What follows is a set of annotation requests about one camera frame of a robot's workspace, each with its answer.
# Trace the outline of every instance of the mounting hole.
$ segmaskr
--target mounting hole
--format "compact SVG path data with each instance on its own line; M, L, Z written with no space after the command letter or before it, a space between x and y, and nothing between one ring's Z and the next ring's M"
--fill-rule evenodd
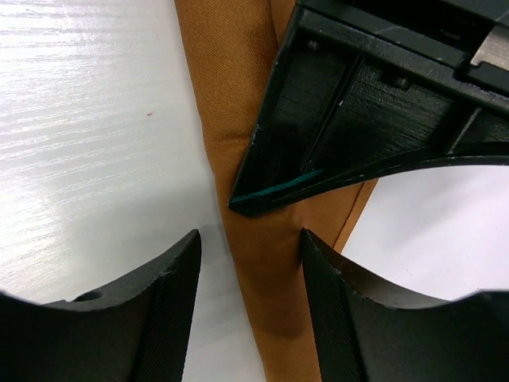
M315 40L308 40L307 47L312 52L317 52L320 49L320 44Z
M404 91L410 89L410 86L412 86L410 79L402 73L384 73L381 81L393 88L402 89Z
M103 297L103 294L101 292L98 292L97 290L92 290L90 292L83 293L82 295L76 297L74 302L92 301L97 300L101 297Z

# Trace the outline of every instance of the black plastic bracket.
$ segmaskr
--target black plastic bracket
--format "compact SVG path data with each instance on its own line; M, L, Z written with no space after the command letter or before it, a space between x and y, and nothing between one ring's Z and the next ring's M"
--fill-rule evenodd
M446 302L344 258L309 231L301 256L323 382L509 379L509 293Z
M257 216L393 173L509 164L509 4L482 3L300 0L229 207Z
M0 380L178 382L200 273L198 231L73 302L0 294Z

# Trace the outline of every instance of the brown fabric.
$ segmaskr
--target brown fabric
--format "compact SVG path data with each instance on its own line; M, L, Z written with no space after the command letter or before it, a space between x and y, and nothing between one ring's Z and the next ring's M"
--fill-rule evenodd
M340 250L374 183L320 195L258 219L228 210L293 1L175 3L223 223L266 378L318 382L299 232L310 228Z

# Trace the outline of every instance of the white background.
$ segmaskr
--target white background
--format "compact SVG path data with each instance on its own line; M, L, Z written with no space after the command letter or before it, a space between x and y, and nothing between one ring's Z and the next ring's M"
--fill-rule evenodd
M344 254L455 299L509 288L509 170L383 179ZM0 0L0 289L72 299L200 228L185 381L263 381L171 0Z

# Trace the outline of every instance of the teal line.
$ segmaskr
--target teal line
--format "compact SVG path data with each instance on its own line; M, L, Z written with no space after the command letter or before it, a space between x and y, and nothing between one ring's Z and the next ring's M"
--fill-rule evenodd
M271 187L268 187L266 189L263 189L262 191L258 191L256 193L248 193L247 195L241 196L241 197L233 197L231 199L231 203L238 203L240 201L246 201L249 199L254 199L256 197L263 197L265 195L268 195L270 193L275 193L276 191L281 191L282 189L288 189L289 187L292 187L293 185L298 185L304 181L308 181L309 179L313 177L317 177L321 173L323 173L323 170L314 170L310 173L305 173L304 175L301 175L300 177L296 177L292 181L288 181L286 183L281 183L280 185L273 185Z

